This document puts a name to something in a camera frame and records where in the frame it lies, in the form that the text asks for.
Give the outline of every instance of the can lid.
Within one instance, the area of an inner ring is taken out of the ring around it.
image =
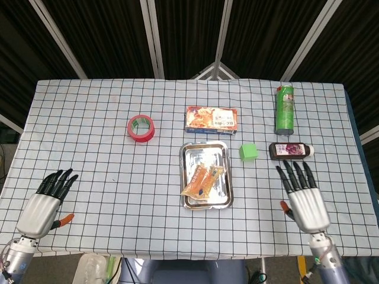
[[[314,155],[314,148],[313,146],[308,146],[309,147],[309,156],[313,156]]]

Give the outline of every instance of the orange packet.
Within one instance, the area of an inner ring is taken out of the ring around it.
[[[197,196],[199,196],[199,187],[201,186],[206,174],[207,169],[204,167],[204,164],[198,164],[191,181],[180,194],[196,199]]]
[[[219,176],[224,172],[224,167],[212,166],[210,171],[201,182],[200,190],[198,192],[199,199],[209,198],[209,193]]]

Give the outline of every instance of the black curtain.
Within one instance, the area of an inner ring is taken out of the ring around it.
[[[221,62],[241,78],[280,80],[325,2],[233,1]]]
[[[343,83],[359,134],[379,125],[379,2],[342,1],[292,80]]]
[[[0,29],[0,113],[24,127],[38,80],[77,76],[29,1],[2,1]]]
[[[89,78],[154,78],[139,0],[44,0]]]
[[[224,1],[156,0],[165,79],[191,79],[214,62]]]

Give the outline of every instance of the cardboard box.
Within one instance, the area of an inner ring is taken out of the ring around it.
[[[189,106],[184,128],[188,133],[235,134],[237,132],[237,110]]]

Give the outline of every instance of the product label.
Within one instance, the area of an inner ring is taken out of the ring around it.
[[[233,111],[216,108],[213,111],[213,125],[215,127],[234,127],[235,117]]]
[[[290,93],[283,95],[283,111],[294,111],[294,96]]]
[[[305,155],[306,149],[303,144],[276,144],[277,155],[280,156],[293,156]]]

